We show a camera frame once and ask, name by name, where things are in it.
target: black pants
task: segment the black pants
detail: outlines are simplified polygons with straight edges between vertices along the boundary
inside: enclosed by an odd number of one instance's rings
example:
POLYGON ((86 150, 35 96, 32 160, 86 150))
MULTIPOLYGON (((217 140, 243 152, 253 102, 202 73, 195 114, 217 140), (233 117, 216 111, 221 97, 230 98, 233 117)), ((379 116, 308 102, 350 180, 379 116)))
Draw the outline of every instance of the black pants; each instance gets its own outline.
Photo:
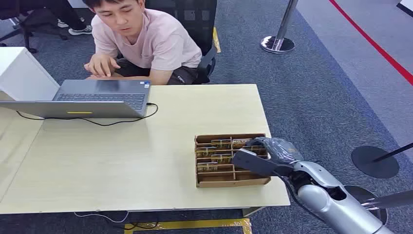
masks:
MULTIPOLYGON (((120 66, 115 72, 124 77, 148 77, 150 68, 141 68, 126 60, 126 58, 118 59, 117 64, 120 66)), ((198 78, 198 70, 182 66, 175 69, 170 76, 168 85, 192 84, 198 78)))
POLYGON ((58 19, 74 30, 86 28, 67 0, 20 0, 21 11, 31 11, 43 7, 49 9, 58 19))

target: red line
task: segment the red line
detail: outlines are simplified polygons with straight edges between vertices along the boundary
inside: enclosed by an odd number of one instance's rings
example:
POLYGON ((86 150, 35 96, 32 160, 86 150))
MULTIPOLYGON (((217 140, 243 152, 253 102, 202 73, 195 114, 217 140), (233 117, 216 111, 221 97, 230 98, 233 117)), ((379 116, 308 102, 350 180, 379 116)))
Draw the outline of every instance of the red line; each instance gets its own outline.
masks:
POLYGON ((367 33, 361 29, 354 20, 337 4, 335 0, 329 0, 333 6, 360 32, 364 38, 411 84, 413 85, 413 75, 390 56, 383 48, 381 48, 367 33))

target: white cable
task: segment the white cable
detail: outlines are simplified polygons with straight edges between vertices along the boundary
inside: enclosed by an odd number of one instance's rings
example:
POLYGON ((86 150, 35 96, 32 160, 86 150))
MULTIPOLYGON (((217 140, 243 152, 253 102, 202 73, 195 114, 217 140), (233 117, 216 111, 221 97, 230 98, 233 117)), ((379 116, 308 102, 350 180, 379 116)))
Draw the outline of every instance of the white cable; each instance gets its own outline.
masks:
POLYGON ((107 218, 108 220, 110 220, 110 221, 112 221, 112 222, 114 222, 114 223, 121 223, 121 222, 123 222, 123 221, 125 221, 126 220, 126 218, 128 217, 128 215, 129 215, 129 211, 126 211, 126 216, 121 220, 121 221, 114 221, 113 219, 111 219, 111 218, 109 218, 109 217, 107 217, 107 216, 104 216, 104 215, 101 215, 101 214, 85 214, 85 215, 78 215, 78 214, 76 214, 76 212, 73 212, 77 217, 87 217, 87 216, 100 216, 100 217, 104 217, 104 218, 107 218))

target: man's hand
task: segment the man's hand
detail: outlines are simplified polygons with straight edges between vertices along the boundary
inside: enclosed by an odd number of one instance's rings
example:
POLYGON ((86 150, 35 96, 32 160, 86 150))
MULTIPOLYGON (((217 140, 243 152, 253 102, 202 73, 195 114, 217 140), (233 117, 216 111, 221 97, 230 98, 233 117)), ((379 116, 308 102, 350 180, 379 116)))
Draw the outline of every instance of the man's hand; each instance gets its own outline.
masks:
POLYGON ((94 54, 89 63, 86 63, 85 69, 95 76, 110 77, 115 71, 119 69, 116 60, 109 55, 94 54))

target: robotic arm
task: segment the robotic arm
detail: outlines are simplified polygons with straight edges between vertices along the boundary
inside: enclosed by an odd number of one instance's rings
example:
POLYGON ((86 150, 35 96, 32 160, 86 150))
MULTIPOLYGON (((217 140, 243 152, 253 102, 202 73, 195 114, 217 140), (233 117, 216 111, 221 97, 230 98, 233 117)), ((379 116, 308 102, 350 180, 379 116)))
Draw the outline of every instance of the robotic arm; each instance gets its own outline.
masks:
POLYGON ((290 142, 258 137, 248 145, 263 145, 271 159, 263 159, 251 151, 240 149, 233 159, 235 166, 263 176, 288 177, 300 200, 337 233, 393 234, 325 168, 304 161, 290 142))

